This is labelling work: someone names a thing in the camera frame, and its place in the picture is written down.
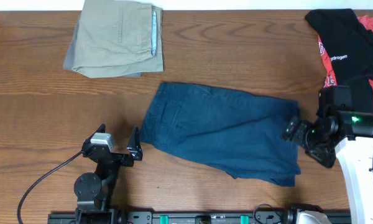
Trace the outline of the navy blue shorts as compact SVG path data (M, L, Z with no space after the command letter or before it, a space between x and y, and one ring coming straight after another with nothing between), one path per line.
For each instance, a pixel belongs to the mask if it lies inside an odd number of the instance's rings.
M161 83L140 140L238 179L293 187L298 147L281 138L296 101L191 83Z

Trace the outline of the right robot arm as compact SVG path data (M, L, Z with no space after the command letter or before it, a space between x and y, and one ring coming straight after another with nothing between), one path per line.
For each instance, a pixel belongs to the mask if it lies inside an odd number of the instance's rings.
M351 223L373 223L373 114L357 112L346 86L323 88L314 123L293 117L282 134L326 168L339 162Z

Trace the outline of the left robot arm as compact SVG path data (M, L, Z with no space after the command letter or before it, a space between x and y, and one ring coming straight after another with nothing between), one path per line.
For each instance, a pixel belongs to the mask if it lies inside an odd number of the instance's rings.
M94 172L80 175L74 184L77 209L83 212L108 210L120 168L132 167L143 158L137 126L132 130L127 154L113 151L114 139L105 129L102 124L82 145L82 156L96 163Z

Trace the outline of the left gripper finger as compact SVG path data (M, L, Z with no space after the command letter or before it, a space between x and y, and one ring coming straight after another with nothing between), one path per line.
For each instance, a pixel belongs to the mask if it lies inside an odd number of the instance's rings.
M129 151L130 156L135 161L141 161L143 158L143 152L140 145L140 139L139 139L139 128L137 126L134 126L132 130L132 134L130 136L129 142L127 144L127 150Z
M100 141L103 137L103 134L105 133L106 125L101 124L99 128L86 139L87 143L92 143L93 141Z

